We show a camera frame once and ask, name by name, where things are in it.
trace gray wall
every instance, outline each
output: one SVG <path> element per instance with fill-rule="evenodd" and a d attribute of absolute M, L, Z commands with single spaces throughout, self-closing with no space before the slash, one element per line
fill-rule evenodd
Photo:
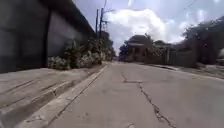
<path fill-rule="evenodd" d="M 72 43 L 74 38 L 81 41 L 84 37 L 60 15 L 53 12 L 48 33 L 48 56 L 61 55 L 66 45 Z"/>
<path fill-rule="evenodd" d="M 47 15 L 37 0 L 0 0 L 0 72 L 41 66 Z"/>
<path fill-rule="evenodd" d="M 59 56 L 82 35 L 39 0 L 0 0 L 0 73 L 41 68 L 44 45 L 46 56 Z"/>
<path fill-rule="evenodd" d="M 218 56 L 220 51 L 224 48 L 224 34 L 223 33 L 217 33 L 216 38 L 212 41 L 213 47 L 212 50 L 209 51 L 209 57 L 211 59 L 211 62 L 215 64 L 217 62 Z"/>
<path fill-rule="evenodd" d="M 194 51 L 171 51 L 169 53 L 169 64 L 183 67 L 193 67 L 197 62 L 197 55 Z"/>

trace sidewalk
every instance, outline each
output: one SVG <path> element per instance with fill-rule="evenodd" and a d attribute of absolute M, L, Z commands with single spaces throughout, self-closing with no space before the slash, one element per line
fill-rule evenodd
<path fill-rule="evenodd" d="M 154 65 L 154 64 L 150 64 L 150 66 L 158 67 L 158 68 L 164 68 L 164 69 L 169 69 L 169 70 L 174 70 L 174 71 L 179 71 L 180 70 L 177 67 L 168 66 L 168 65 Z"/>
<path fill-rule="evenodd" d="M 12 128 L 102 66 L 56 71 L 37 69 L 0 75 L 0 127 Z"/>

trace utility pole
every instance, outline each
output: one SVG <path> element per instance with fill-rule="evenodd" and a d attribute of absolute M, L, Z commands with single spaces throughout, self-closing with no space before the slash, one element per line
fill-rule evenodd
<path fill-rule="evenodd" d="M 99 13 L 99 9 L 96 10 L 96 28 L 95 28 L 95 31 L 96 31 L 97 36 L 98 36 L 98 13 Z"/>
<path fill-rule="evenodd" d="M 100 37 L 102 37 L 103 14 L 104 14 L 104 9 L 101 8 L 101 15 L 100 15 Z"/>

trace tree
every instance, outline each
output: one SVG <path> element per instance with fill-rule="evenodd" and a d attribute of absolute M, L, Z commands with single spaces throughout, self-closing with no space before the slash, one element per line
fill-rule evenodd
<path fill-rule="evenodd" d="M 128 46 L 123 44 L 121 47 L 120 47 L 120 53 L 119 53 L 119 56 L 126 56 L 128 55 Z"/>
<path fill-rule="evenodd" d="M 183 33 L 185 47 L 196 50 L 198 62 L 213 64 L 224 47 L 224 17 L 190 26 Z"/>

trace curb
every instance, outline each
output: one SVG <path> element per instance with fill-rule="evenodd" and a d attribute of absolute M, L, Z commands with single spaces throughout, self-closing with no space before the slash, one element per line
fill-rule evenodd
<path fill-rule="evenodd" d="M 69 82 L 61 83 L 52 89 L 47 90 L 46 92 L 41 92 L 41 94 L 36 96 L 28 97 L 27 99 L 13 104 L 12 106 L 3 108 L 0 110 L 0 127 L 1 128 L 13 128 L 18 123 L 25 120 L 35 111 L 39 110 L 41 107 L 46 105 L 51 100 L 57 98 L 62 93 L 67 91 L 69 88 L 76 86 L 81 81 L 87 79 L 92 74 L 100 71 L 100 69 L 105 66 L 95 69 L 91 72 L 88 72 L 85 76 L 78 80 L 73 80 Z"/>
<path fill-rule="evenodd" d="M 79 98 L 85 90 L 91 86 L 91 84 L 106 68 L 107 66 L 104 66 L 100 71 L 90 75 L 87 79 L 72 87 L 69 91 L 50 101 L 48 104 L 18 124 L 15 128 L 47 128 L 58 117 L 60 117 L 66 108 L 73 103 L 73 101 Z"/>
<path fill-rule="evenodd" d="M 178 68 L 172 68 L 172 67 L 168 67 L 168 66 L 160 66 L 160 65 L 149 65 L 152 67 L 157 67 L 157 68 L 163 68 L 163 69 L 168 69 L 168 70 L 173 70 L 173 71 L 179 71 Z"/>

